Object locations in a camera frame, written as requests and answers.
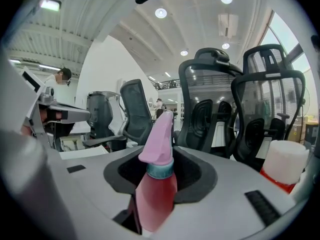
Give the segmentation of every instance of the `white ceiling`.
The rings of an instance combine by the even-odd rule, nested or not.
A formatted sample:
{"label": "white ceiling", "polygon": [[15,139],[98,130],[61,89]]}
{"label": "white ceiling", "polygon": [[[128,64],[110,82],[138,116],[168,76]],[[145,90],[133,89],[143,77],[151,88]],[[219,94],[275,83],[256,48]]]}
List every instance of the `white ceiling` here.
{"label": "white ceiling", "polygon": [[[40,8],[22,26],[9,44],[11,58],[67,67],[79,75],[92,41],[112,19],[119,18],[110,35],[123,43],[147,76],[166,81],[179,78],[179,65],[204,47],[220,49],[223,43],[230,43],[226,50],[230,61],[239,64],[250,33],[260,27],[254,19],[261,0],[233,0],[231,4],[221,0],[149,0],[118,18],[113,13],[125,0],[60,1],[59,12]],[[167,10],[166,18],[155,16],[158,8]],[[219,36],[218,14],[223,13],[239,16],[232,38]],[[183,57],[181,50],[189,54]]]}

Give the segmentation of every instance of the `pink spray bottle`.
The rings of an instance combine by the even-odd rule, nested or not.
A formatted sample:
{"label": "pink spray bottle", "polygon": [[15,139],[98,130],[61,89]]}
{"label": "pink spray bottle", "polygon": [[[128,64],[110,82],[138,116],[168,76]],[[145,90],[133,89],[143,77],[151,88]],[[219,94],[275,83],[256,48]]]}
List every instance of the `pink spray bottle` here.
{"label": "pink spray bottle", "polygon": [[170,215],[177,192],[171,129],[173,113],[167,111],[156,121],[139,160],[148,163],[146,173],[135,190],[136,205],[143,229],[154,232]]}

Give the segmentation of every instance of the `white shirt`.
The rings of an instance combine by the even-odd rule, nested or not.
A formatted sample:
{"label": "white shirt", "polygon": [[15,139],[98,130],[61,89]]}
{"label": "white shirt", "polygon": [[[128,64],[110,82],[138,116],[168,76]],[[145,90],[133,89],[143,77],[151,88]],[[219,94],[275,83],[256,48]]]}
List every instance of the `white shirt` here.
{"label": "white shirt", "polygon": [[54,74],[49,75],[46,80],[44,81],[44,84],[46,87],[52,87],[54,90],[54,96],[53,98],[56,99],[56,90],[57,90],[57,81],[56,81],[56,77]]}
{"label": "white shirt", "polygon": [[162,110],[162,101],[158,101],[155,105],[156,110]]}

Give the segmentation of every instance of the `black pants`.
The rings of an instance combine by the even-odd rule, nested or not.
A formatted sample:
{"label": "black pants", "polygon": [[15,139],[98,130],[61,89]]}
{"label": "black pants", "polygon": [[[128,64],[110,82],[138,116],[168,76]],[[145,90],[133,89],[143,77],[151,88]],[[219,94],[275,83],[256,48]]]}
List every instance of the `black pants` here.
{"label": "black pants", "polygon": [[159,118],[162,115],[163,112],[164,111],[162,109],[157,109],[156,110],[156,118]]}

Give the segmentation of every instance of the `pink spray nozzle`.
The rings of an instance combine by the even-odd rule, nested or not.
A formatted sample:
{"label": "pink spray nozzle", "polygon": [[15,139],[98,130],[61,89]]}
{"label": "pink spray nozzle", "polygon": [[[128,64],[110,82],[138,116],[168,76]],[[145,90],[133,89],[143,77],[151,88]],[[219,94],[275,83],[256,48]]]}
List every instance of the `pink spray nozzle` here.
{"label": "pink spray nozzle", "polygon": [[166,111],[155,122],[146,141],[139,160],[158,166],[168,165],[172,161],[171,129],[174,114]]}

